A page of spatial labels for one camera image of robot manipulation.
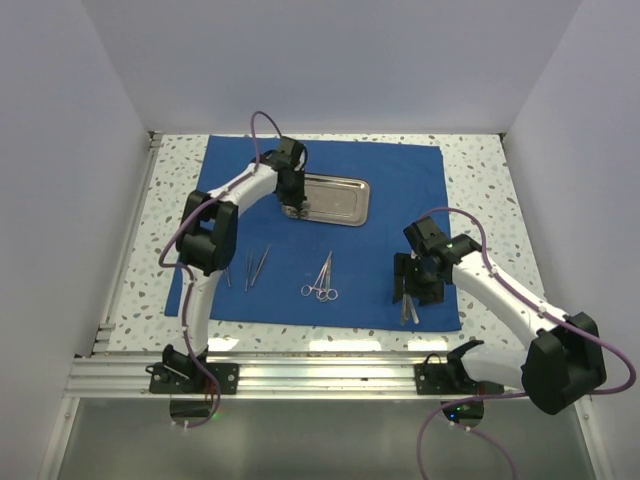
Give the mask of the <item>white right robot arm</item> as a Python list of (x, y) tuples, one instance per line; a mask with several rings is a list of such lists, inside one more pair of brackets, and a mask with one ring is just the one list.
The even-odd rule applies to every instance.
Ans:
[(569, 315), (515, 282), (494, 263), (484, 241), (466, 234), (449, 237), (431, 217), (403, 231), (411, 251), (394, 257), (393, 300), (411, 317), (419, 305), (443, 302), (455, 286), (483, 304), (521, 344), (496, 349), (469, 340), (444, 357), (430, 354), (416, 364), (420, 394), (523, 391), (540, 410), (554, 415), (600, 387), (606, 368), (596, 322)]

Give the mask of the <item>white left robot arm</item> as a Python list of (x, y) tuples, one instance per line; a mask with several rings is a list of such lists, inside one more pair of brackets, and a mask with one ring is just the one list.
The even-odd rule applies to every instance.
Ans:
[(167, 262), (167, 250), (159, 259), (161, 267), (182, 274), (180, 339), (165, 348), (162, 364), (185, 392), (197, 392), (214, 379), (206, 366), (208, 322), (217, 284), (236, 252), (240, 217), (271, 194), (300, 210), (307, 159), (303, 143), (283, 137), (276, 149), (257, 154), (227, 183), (187, 197), (180, 226), (167, 244), (177, 250), (178, 260)]

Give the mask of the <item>steel hemostat clamp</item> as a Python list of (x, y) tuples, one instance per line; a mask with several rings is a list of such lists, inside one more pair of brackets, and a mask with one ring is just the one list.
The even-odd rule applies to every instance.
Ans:
[(295, 206), (283, 205), (282, 213), (287, 218), (306, 221), (310, 218), (311, 204), (309, 202), (303, 202), (299, 208)]
[(329, 287), (326, 286), (326, 281), (328, 277), (330, 264), (330, 255), (327, 256), (324, 261), (318, 275), (316, 276), (315, 281), (312, 284), (303, 285), (301, 287), (300, 293), (304, 297), (311, 296), (312, 294), (316, 295), (316, 298), (319, 300), (327, 300), (329, 296)]

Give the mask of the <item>steel tweezers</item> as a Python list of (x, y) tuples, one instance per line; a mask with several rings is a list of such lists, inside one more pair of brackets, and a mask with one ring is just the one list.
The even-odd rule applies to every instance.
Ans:
[(257, 279), (258, 279), (258, 277), (259, 277), (259, 275), (260, 275), (260, 273), (261, 273), (261, 271), (262, 271), (262, 269), (264, 267), (264, 264), (266, 262), (266, 259), (267, 259), (267, 256), (269, 254), (270, 249), (271, 249), (271, 244), (268, 244), (266, 246), (265, 250), (263, 251), (263, 253), (261, 254), (261, 256), (260, 256), (260, 258), (258, 260), (258, 264), (256, 266), (256, 269), (255, 269), (255, 271), (253, 273), (253, 276), (251, 277), (251, 280), (250, 280), (250, 283), (249, 283), (250, 287), (253, 287), (255, 285), (255, 283), (256, 283), (256, 281), (257, 281)]

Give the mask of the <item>steel instrument tray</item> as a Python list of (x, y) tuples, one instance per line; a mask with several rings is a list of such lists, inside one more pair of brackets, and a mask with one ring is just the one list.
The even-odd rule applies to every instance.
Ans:
[(371, 187), (363, 179), (307, 173), (305, 195), (311, 204), (306, 221), (360, 227), (368, 219)]

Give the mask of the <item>blue surgical cloth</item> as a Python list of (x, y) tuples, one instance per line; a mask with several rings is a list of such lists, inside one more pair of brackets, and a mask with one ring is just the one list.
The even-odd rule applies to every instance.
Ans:
[[(401, 308), (392, 303), (393, 257), (406, 252), (404, 228), (432, 207), (448, 203), (444, 160), (437, 147), (377, 142), (306, 141), (311, 173), (363, 179), (371, 187), (368, 219), (347, 227), (287, 218), (275, 195), (239, 219), (231, 262), (232, 287), (220, 280), (212, 320), (317, 327), (398, 330)], [(264, 267), (244, 291), (246, 257), (252, 276), (266, 246)], [(304, 297), (332, 251), (331, 286), (338, 298)]]

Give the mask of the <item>thin steel probe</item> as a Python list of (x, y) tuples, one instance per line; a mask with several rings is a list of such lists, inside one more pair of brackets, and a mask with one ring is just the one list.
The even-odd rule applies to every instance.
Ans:
[(245, 286), (244, 286), (245, 292), (248, 292), (251, 285), (253, 256), (254, 256), (253, 250), (249, 250), (246, 257), (246, 267), (245, 267)]

